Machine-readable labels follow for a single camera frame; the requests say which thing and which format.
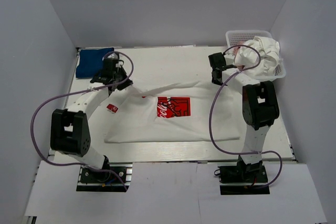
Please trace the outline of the pink printed t shirt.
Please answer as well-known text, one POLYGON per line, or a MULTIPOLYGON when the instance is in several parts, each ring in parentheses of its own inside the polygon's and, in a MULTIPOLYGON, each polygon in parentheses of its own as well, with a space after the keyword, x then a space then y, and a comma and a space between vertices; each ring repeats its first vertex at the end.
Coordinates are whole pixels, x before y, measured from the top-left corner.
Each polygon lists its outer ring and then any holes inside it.
POLYGON ((239 47, 235 47, 235 48, 233 49, 233 55, 234 55, 234 56, 237 55, 239 49, 240 49, 240 46, 239 46, 239 47))

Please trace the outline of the white Coca-Cola t shirt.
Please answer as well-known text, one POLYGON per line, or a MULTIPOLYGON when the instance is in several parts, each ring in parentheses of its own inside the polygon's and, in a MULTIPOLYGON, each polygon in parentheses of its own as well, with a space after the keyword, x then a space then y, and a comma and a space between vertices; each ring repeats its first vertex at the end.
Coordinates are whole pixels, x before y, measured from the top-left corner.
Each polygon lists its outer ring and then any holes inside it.
POLYGON ((105 143, 196 142, 238 140, 234 95, 210 82, 174 83, 142 89, 130 86, 113 96, 105 143))

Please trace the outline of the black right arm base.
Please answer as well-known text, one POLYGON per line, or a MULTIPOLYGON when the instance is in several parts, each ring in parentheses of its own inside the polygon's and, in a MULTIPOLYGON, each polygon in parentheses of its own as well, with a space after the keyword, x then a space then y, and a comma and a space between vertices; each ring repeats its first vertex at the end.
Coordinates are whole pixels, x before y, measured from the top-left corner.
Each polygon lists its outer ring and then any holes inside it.
POLYGON ((237 166, 219 166, 214 171, 219 178, 220 194, 224 196, 269 195, 267 172, 264 165, 259 172, 242 175, 237 166))

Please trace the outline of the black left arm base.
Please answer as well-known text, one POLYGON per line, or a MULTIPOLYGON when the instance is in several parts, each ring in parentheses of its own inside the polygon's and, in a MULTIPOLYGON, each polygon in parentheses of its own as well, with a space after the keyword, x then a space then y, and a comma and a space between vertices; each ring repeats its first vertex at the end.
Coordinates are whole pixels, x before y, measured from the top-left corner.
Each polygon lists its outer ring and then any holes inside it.
MULTIPOLYGON (((130 186, 132 164, 110 164, 110 169, 122 179, 126 188, 130 186)), ((76 191, 101 193, 126 192, 123 184, 114 173, 97 173, 86 167, 80 169, 76 191)))

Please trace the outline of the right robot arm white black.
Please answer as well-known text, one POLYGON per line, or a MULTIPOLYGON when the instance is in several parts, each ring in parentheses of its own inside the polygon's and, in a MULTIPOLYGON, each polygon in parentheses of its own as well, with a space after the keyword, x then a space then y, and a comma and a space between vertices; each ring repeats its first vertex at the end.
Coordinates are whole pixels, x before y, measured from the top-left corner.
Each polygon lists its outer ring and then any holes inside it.
POLYGON ((261 153, 266 135, 280 111, 275 87, 271 81, 259 81, 227 65, 222 53, 208 56, 212 68, 212 83, 226 85, 242 95, 242 115, 246 127, 244 146, 238 163, 246 169, 261 165, 261 153))

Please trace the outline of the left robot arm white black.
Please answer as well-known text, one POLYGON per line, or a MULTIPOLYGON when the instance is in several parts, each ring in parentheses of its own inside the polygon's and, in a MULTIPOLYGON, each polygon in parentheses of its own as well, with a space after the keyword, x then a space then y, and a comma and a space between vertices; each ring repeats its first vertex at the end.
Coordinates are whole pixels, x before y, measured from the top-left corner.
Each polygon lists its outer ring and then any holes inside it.
POLYGON ((52 113, 51 149, 73 157, 81 165, 96 170, 108 169, 107 157, 91 147, 88 120, 114 90, 123 90, 132 84, 118 55, 104 59, 102 69, 90 81, 88 92, 72 105, 52 113))

